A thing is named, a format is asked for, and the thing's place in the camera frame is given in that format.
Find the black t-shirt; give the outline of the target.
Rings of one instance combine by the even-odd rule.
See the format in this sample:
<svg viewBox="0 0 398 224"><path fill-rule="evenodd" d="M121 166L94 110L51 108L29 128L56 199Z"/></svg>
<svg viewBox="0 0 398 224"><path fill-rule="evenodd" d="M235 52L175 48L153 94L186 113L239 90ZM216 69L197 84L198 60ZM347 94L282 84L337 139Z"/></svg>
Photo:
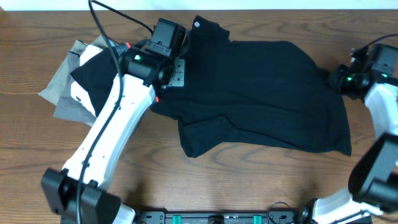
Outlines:
<svg viewBox="0 0 398 224"><path fill-rule="evenodd" d="M230 40L196 16L183 49L184 85L159 93L151 110L177 120L188 157L223 142L351 154L343 97L295 44Z"/></svg>

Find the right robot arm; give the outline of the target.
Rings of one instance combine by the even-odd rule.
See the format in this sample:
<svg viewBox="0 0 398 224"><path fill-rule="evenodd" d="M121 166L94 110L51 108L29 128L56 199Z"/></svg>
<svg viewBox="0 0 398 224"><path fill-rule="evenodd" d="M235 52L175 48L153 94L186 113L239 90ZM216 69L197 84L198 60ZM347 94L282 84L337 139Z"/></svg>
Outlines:
<svg viewBox="0 0 398 224"><path fill-rule="evenodd" d="M332 89L361 100L375 142L352 170L347 187L313 200L298 223L371 223L397 211L397 47L372 42L351 53L349 66L328 76Z"/></svg>

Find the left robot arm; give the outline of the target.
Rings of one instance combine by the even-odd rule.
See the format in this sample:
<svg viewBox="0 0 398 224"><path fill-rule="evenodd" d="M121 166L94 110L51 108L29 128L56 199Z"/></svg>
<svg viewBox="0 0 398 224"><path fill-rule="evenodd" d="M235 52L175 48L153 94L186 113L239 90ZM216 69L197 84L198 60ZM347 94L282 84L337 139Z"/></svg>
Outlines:
<svg viewBox="0 0 398 224"><path fill-rule="evenodd" d="M178 57L186 28L160 18L152 37L123 52L101 113L62 170L47 169L41 186L51 211L62 223L132 224L136 211L108 189L120 155L157 93L183 86L184 62Z"/></svg>

